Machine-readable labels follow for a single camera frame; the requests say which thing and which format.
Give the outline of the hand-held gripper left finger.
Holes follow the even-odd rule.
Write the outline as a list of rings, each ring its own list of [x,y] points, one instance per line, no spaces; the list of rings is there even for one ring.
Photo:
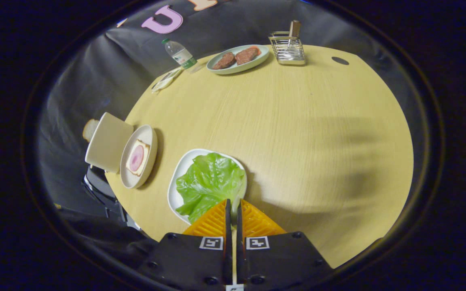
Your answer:
[[[225,291],[233,283],[231,201],[219,202],[183,233],[169,232],[138,271],[176,291]]]

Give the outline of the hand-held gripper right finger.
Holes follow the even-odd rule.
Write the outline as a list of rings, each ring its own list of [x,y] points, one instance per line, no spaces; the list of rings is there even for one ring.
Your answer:
[[[303,232],[287,232],[241,200],[236,274],[246,289],[313,289],[329,280],[333,269]]]

